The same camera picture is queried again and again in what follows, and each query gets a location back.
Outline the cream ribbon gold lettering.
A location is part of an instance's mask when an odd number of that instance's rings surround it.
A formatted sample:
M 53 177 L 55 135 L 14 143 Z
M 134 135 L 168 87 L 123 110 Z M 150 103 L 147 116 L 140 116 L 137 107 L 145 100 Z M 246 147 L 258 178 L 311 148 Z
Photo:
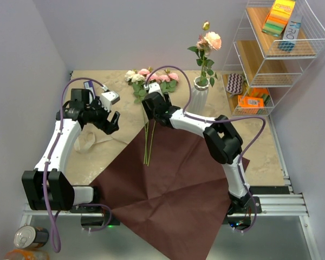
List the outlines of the cream ribbon gold lettering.
M 74 142 L 74 150 L 77 153 L 85 154 L 88 153 L 93 146 L 97 144 L 101 144 L 103 142 L 112 141 L 112 140 L 128 145 L 127 142 L 116 139 L 111 135 L 102 138 L 97 138 L 94 132 L 86 131 L 86 132 L 81 132 L 81 134 L 76 138 Z

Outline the red wrapping paper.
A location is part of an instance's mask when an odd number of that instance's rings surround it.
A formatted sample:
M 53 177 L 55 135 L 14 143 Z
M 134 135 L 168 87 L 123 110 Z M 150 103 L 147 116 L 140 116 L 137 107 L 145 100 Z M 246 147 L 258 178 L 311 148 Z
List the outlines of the red wrapping paper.
M 149 165 L 139 132 L 92 182 L 114 216 L 169 259 L 205 259 L 230 206 L 205 140 L 155 126 Z

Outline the peach rose stem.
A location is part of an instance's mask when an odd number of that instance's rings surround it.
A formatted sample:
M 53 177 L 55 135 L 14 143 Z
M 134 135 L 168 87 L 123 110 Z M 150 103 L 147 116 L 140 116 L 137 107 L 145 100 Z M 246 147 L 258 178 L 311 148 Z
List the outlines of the peach rose stem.
M 213 87 L 218 76 L 212 69 L 215 62 L 210 59 L 210 55 L 213 51 L 221 49 L 222 39 L 218 33 L 210 30 L 209 21 L 205 21 L 201 28 L 203 33 L 199 35 L 197 43 L 188 47 L 188 50 L 196 54 L 196 63 L 200 67 L 200 76 L 196 79 L 197 86 Z

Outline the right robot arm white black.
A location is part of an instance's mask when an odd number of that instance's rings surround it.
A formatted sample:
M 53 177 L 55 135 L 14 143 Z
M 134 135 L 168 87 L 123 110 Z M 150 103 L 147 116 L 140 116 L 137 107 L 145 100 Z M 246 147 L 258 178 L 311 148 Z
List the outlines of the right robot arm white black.
M 173 106 L 168 94 L 148 94 L 142 101 L 149 119 L 162 126 L 180 129 L 204 138 L 211 157 L 223 167 L 230 197 L 228 214 L 242 213 L 250 206 L 250 186 L 242 164 L 243 140 L 224 115 L 215 119 L 190 114 Z

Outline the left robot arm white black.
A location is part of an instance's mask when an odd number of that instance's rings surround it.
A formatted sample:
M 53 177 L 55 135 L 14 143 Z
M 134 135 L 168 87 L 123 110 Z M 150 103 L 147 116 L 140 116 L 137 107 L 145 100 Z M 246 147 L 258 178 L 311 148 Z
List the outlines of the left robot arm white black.
M 56 114 L 56 124 L 48 147 L 31 171 L 24 171 L 22 184 L 32 210 L 69 211 L 82 204 L 88 212 L 101 207 L 101 199 L 91 186 L 73 186 L 63 174 L 75 141 L 83 127 L 92 124 L 105 134 L 119 130 L 120 113 L 108 120 L 111 107 L 120 100 L 118 93 L 106 90 L 94 96 L 87 89 L 72 89 L 70 100 Z

